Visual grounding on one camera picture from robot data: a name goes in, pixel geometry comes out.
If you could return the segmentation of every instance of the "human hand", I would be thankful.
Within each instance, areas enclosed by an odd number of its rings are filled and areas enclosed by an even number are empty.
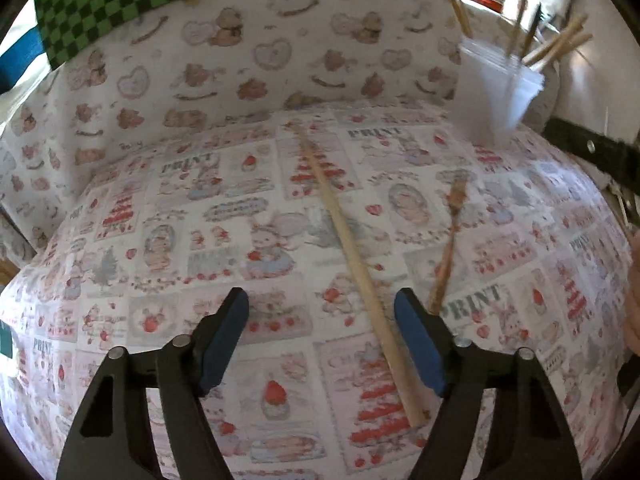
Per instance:
[[[626,320],[622,325],[625,343],[640,356],[640,232],[631,240],[633,263],[629,269],[625,298]]]

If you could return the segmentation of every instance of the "white wall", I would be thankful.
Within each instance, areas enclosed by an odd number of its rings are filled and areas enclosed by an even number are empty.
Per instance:
[[[556,116],[609,137],[634,142],[640,130],[640,46],[610,0],[574,0],[594,39],[561,63]]]

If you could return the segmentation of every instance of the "bamboo skewer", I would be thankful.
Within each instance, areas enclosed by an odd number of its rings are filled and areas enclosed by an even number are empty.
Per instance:
[[[342,209],[340,208],[340,203],[338,202],[329,180],[314,155],[313,149],[306,138],[303,127],[297,124],[294,126],[294,130],[300,139],[302,153],[306,156],[314,176],[318,181],[322,202],[329,211],[332,221],[334,222],[335,230],[338,238],[340,238],[342,250],[347,259],[351,275],[353,276],[358,290],[360,291],[362,301],[369,313],[373,330],[380,340],[382,351],[389,365],[394,383],[398,388],[398,394],[402,401],[402,405],[404,406],[404,411],[406,412],[409,424],[411,427],[419,426],[425,423],[426,419],[410,382],[405,360],[400,353],[398,344],[396,343],[393,333],[391,332],[391,328],[386,320],[384,306],[378,297],[376,287],[371,279],[369,271],[367,270],[366,264],[362,261],[356,241],[353,238],[353,234],[351,233]]]
[[[462,10],[460,9],[458,2],[456,0],[449,0],[449,1],[451,2],[451,6],[453,7],[453,12],[455,12],[458,22],[460,23],[460,27],[462,28],[463,34],[466,37],[471,38],[473,36],[473,33],[469,28],[465,26],[465,20],[462,17]]]
[[[509,41],[509,46],[505,51],[507,59],[511,57],[513,51],[516,48],[516,44],[518,43],[518,37],[520,36],[520,24],[522,23],[522,17],[524,16],[524,9],[527,7],[527,0],[520,0],[520,8],[518,9],[518,17],[516,18],[516,22],[513,25],[513,31],[511,32],[511,39]]]
[[[538,7],[536,8],[536,13],[533,16],[533,20],[531,22],[531,26],[527,31],[527,35],[524,38],[524,43],[522,44],[522,48],[520,49],[521,61],[524,61],[524,57],[527,55],[527,52],[531,47],[531,43],[533,43],[533,39],[536,37],[536,31],[538,30],[538,25],[540,24],[541,19],[542,19],[542,4],[538,4]]]
[[[466,5],[462,2],[462,0],[458,0],[458,5],[460,6],[460,11],[462,13],[462,19],[465,22],[463,29],[466,28],[466,35],[469,38],[473,38],[473,32],[471,31],[471,24],[469,23],[469,15],[466,13]]]
[[[447,293],[447,285],[453,269],[453,249],[455,247],[456,232],[458,231],[458,215],[466,199],[466,178],[456,179],[449,191],[449,211],[451,213],[451,231],[449,240],[442,251],[440,269],[436,275],[436,281],[431,287],[427,299],[427,312],[439,316],[442,310],[442,301]]]
[[[586,14],[579,14],[569,21],[569,25],[560,33],[556,44],[551,48],[548,54],[542,60],[532,65],[530,68],[535,72],[542,72],[548,65],[558,58],[564,46],[569,40],[580,30],[584,22],[587,20]]]

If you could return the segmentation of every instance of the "blue gripper pad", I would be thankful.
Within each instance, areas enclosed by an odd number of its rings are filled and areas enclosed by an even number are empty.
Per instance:
[[[403,288],[396,294],[394,312],[402,338],[411,353],[420,380],[437,396],[443,397],[448,386],[445,364],[425,327],[424,317],[429,314],[424,311],[410,288]]]
[[[226,316],[204,353],[200,388],[208,393],[219,386],[229,361],[249,319],[249,296],[244,290],[236,295]]]

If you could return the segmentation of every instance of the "black strap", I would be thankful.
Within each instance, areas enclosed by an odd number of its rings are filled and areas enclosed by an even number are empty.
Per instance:
[[[552,117],[542,136],[566,153],[590,162],[613,180],[640,195],[640,152],[637,148]]]

